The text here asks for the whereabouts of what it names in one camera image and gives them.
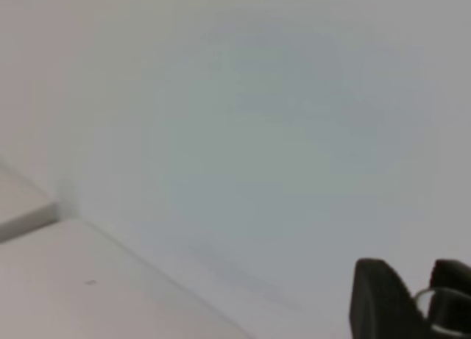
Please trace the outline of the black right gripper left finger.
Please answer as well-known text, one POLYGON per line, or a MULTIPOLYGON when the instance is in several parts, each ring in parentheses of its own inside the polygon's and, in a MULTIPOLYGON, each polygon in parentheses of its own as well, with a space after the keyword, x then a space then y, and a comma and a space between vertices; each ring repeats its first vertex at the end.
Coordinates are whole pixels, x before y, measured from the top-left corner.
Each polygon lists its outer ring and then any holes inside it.
POLYGON ((356 262, 349 319, 354 339, 431 336, 402 279, 383 260, 362 258, 356 262))

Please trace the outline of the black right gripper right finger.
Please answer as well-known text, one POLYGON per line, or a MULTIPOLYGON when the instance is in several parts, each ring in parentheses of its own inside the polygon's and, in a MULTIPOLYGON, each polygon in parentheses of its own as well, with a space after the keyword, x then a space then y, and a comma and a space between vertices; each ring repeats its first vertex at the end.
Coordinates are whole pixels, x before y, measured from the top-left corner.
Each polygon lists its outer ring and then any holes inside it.
POLYGON ((451 288, 470 295, 470 267, 458 260, 437 260, 430 288, 451 288))

